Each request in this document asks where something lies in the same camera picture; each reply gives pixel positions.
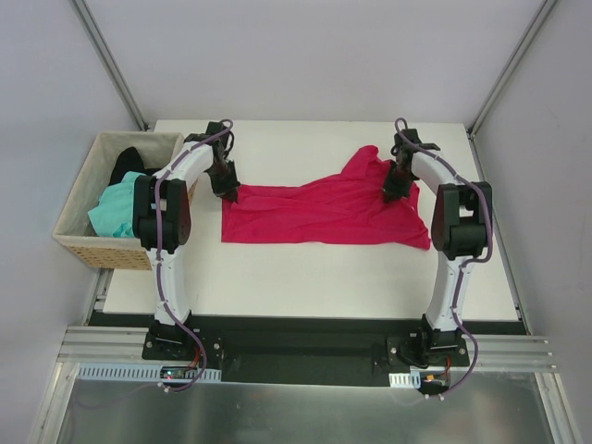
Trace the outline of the aluminium frame post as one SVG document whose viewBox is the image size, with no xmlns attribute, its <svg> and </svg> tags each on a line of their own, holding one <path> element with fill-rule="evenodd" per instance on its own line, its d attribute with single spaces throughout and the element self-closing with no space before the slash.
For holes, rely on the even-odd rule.
<svg viewBox="0 0 592 444">
<path fill-rule="evenodd" d="M 107 77 L 111 81 L 135 127 L 138 130 L 147 131 L 150 128 L 149 123 L 135 100 L 90 6 L 84 0 L 69 0 L 68 3 L 78 18 Z"/>
<path fill-rule="evenodd" d="M 517 69 L 521 66 L 538 34 L 541 33 L 544 25 L 547 23 L 549 17 L 559 3 L 559 0 L 544 0 L 538 5 L 535 14 L 529 20 L 522 35 L 518 39 L 517 44 L 512 49 L 509 58 L 503 65 L 498 77 L 489 90 L 485 101 L 479 107 L 479 110 L 475 115 L 475 118 L 472 120 L 472 123 L 467 127 L 467 136 L 470 141 L 476 137 L 477 133 L 484 125 L 485 120 L 487 119 L 487 116 L 489 115 L 493 106 L 499 100 L 501 94 L 508 83 L 511 81 Z"/>
</svg>

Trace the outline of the teal t shirt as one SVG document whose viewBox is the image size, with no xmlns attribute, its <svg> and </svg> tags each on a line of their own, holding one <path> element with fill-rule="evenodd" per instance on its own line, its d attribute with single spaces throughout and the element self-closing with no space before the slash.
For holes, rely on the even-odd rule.
<svg viewBox="0 0 592 444">
<path fill-rule="evenodd" d="M 135 181 L 142 173 L 127 172 L 123 179 L 105 188 L 98 204 L 88 212 L 97 236 L 105 238 L 133 238 L 133 204 Z"/>
</svg>

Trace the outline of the wicker laundry basket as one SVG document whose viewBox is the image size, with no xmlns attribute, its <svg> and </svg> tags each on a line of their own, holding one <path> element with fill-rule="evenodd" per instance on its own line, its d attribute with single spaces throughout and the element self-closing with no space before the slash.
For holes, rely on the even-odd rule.
<svg viewBox="0 0 592 444">
<path fill-rule="evenodd" d="M 98 204 L 125 149 L 136 148 L 147 167 L 160 169 L 181 151 L 183 140 L 178 132 L 99 133 L 56 222 L 53 238 L 90 267 L 149 270 L 151 264 L 139 240 L 97 236 L 88 212 Z"/>
</svg>

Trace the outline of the right aluminium frame post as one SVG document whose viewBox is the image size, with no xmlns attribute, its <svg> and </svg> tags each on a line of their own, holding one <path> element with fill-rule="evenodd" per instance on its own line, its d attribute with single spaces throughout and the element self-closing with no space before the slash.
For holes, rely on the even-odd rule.
<svg viewBox="0 0 592 444">
<path fill-rule="evenodd" d="M 529 20 L 522 35 L 518 39 L 517 44 L 512 49 L 509 58 L 503 65 L 498 77 L 489 90 L 485 101 L 479 107 L 479 110 L 475 115 L 475 118 L 472 120 L 472 123 L 467 127 L 467 136 L 470 141 L 476 137 L 477 133 L 484 125 L 485 120 L 487 119 L 487 116 L 489 115 L 493 106 L 499 100 L 501 94 L 508 83 L 511 81 L 517 69 L 521 66 L 538 34 L 541 33 L 544 25 L 547 23 L 549 17 L 559 3 L 559 0 L 544 0 L 538 5 L 535 14 Z"/>
</svg>

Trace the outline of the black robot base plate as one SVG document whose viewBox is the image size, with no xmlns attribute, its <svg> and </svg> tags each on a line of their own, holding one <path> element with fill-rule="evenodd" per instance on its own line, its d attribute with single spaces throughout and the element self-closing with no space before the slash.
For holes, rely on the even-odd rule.
<svg viewBox="0 0 592 444">
<path fill-rule="evenodd" d="M 385 387 L 414 367 L 466 369 L 460 330 L 425 321 L 192 315 L 184 327 L 152 322 L 142 358 L 191 361 L 225 382 Z"/>
</svg>

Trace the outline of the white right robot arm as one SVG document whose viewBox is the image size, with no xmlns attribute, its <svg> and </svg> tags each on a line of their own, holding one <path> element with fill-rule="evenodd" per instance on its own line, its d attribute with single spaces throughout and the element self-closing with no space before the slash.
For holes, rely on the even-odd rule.
<svg viewBox="0 0 592 444">
<path fill-rule="evenodd" d="M 391 154 L 382 189 L 385 202 L 409 198 L 416 181 L 436 197 L 430 232 L 438 271 L 425 321 L 435 332 L 456 332 L 472 268 L 492 254 L 491 187 L 462 177 L 437 145 L 420 141 L 416 129 L 397 129 Z"/>
</svg>

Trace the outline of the pink t shirt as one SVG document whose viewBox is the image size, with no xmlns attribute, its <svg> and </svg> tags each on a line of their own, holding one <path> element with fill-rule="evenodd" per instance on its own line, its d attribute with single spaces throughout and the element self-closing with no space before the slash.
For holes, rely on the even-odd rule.
<svg viewBox="0 0 592 444">
<path fill-rule="evenodd" d="M 398 243 L 427 251 L 429 230 L 419 216 L 420 190 L 385 202 L 390 162 L 378 148 L 359 148 L 338 173 L 302 186 L 242 185 L 236 203 L 223 202 L 221 240 L 239 244 L 337 245 Z"/>
</svg>

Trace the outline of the black t shirt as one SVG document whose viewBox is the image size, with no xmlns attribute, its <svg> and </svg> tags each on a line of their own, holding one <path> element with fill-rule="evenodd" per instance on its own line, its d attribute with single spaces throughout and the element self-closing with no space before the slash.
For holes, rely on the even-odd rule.
<svg viewBox="0 0 592 444">
<path fill-rule="evenodd" d="M 157 171 L 158 168 L 146 167 L 138 150 L 131 146 L 117 157 L 108 185 L 120 183 L 129 172 L 153 175 Z"/>
</svg>

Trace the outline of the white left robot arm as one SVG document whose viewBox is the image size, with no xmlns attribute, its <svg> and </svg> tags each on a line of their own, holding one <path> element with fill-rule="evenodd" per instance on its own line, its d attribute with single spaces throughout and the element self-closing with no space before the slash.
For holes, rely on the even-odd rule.
<svg viewBox="0 0 592 444">
<path fill-rule="evenodd" d="M 161 325 L 181 325 L 191 314 L 184 281 L 184 246 L 191 235 L 189 190 L 202 175 L 215 197 L 235 203 L 240 182 L 228 158 L 234 146 L 233 122 L 211 121 L 204 133 L 189 134 L 166 166 L 134 183 L 132 231 L 154 271 Z"/>
</svg>

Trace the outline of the left aluminium frame post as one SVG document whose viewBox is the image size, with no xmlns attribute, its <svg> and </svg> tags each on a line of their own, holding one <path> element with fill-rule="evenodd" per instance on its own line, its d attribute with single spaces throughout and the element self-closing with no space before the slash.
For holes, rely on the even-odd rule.
<svg viewBox="0 0 592 444">
<path fill-rule="evenodd" d="M 111 81 L 135 127 L 138 130 L 147 131 L 150 128 L 149 123 L 135 100 L 90 6 L 84 0 L 69 0 L 68 3 L 78 18 L 107 77 Z"/>
</svg>

